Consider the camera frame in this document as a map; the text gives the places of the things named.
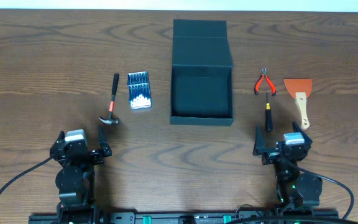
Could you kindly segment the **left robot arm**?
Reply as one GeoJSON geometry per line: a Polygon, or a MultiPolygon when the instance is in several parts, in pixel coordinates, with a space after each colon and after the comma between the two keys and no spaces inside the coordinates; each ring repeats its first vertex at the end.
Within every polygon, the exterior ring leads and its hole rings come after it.
{"type": "Polygon", "coordinates": [[[104,164],[112,155],[101,126],[98,127],[99,148],[90,151],[82,129],[61,131],[50,148],[51,157],[62,170],[55,178],[60,203],[57,206],[58,224],[107,224],[109,215],[95,204],[94,167],[104,164]]]}

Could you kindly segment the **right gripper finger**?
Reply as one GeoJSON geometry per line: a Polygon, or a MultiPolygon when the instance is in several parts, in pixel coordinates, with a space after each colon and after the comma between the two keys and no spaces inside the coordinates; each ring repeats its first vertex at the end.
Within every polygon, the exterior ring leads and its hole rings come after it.
{"type": "Polygon", "coordinates": [[[294,133],[300,133],[305,142],[312,142],[311,138],[301,129],[300,125],[296,122],[292,122],[292,128],[294,133]]]}
{"type": "Polygon", "coordinates": [[[257,125],[256,129],[255,129],[254,149],[255,150],[264,150],[265,149],[264,139],[263,139],[263,135],[262,135],[259,125],[257,125]]]}

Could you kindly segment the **orange scraper wooden handle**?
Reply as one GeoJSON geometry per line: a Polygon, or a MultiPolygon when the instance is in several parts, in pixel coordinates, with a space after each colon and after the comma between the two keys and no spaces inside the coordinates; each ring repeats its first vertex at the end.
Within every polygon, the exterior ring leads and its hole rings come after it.
{"type": "Polygon", "coordinates": [[[307,99],[311,95],[313,83],[309,78],[285,78],[283,80],[287,92],[295,100],[300,114],[301,129],[308,129],[310,122],[307,115],[307,99]]]}

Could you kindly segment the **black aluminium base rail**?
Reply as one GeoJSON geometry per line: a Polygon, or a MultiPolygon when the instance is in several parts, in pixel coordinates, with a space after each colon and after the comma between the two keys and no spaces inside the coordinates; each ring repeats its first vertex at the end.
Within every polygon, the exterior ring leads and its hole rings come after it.
{"type": "MultiPolygon", "coordinates": [[[[112,223],[112,224],[157,224],[157,223],[229,223],[243,218],[272,217],[275,211],[241,209],[237,212],[214,212],[214,213],[133,213],[114,212],[100,217],[98,222],[86,221],[85,218],[74,218],[73,215],[63,215],[60,220],[58,215],[31,215],[28,223],[112,223]]],[[[313,217],[339,218],[335,210],[313,210],[313,211],[286,211],[285,215],[309,215],[313,217]]],[[[313,223],[313,222],[250,222],[250,223],[313,223]]]]}

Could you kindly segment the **black yellow screwdriver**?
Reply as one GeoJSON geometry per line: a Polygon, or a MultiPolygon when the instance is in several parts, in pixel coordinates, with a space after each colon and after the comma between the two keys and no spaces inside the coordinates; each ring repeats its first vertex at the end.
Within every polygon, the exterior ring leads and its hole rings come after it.
{"type": "Polygon", "coordinates": [[[266,91],[266,105],[265,105],[265,130],[267,132],[273,131],[272,111],[269,103],[269,92],[266,91]]]}

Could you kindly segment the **black handled claw hammer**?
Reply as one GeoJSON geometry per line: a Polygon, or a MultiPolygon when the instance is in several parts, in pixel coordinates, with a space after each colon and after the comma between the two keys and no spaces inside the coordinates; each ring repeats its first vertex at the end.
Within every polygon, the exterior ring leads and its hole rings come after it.
{"type": "Polygon", "coordinates": [[[115,73],[112,82],[111,101],[109,104],[109,116],[108,118],[103,118],[101,116],[99,117],[99,120],[102,121],[104,124],[111,125],[111,124],[119,123],[119,119],[113,118],[113,111],[114,111],[115,97],[117,93],[118,83],[119,83],[119,74],[115,73]]]}

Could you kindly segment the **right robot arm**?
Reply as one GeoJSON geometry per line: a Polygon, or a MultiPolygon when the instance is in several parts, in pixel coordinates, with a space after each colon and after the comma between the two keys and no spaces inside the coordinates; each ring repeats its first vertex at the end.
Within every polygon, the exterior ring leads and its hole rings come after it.
{"type": "Polygon", "coordinates": [[[293,122],[293,132],[283,135],[284,140],[274,147],[266,147],[260,127],[256,127],[252,154],[262,158],[263,165],[273,165],[276,176],[277,197],[281,204],[272,215],[312,215],[319,205],[323,181],[312,174],[302,173],[298,162],[302,161],[311,148],[312,140],[293,122]]]}

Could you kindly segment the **dark green open box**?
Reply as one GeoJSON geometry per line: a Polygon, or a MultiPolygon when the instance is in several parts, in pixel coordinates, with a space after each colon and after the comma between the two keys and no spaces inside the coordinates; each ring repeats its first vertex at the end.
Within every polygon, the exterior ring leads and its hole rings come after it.
{"type": "Polygon", "coordinates": [[[173,21],[170,124],[230,126],[233,62],[226,21],[173,21]]]}

